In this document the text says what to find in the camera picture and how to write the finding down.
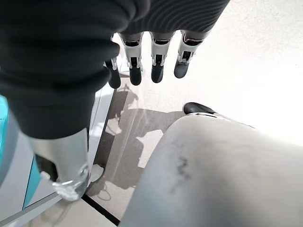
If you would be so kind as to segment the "dark robot right hand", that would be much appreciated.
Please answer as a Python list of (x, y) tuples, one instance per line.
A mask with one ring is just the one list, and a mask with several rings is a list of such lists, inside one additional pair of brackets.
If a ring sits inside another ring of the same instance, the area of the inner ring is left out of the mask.
[(89, 180), (95, 93), (119, 54), (115, 33), (209, 32), (226, 0), (3, 0), (0, 93), (32, 145), (40, 172), (76, 201)]

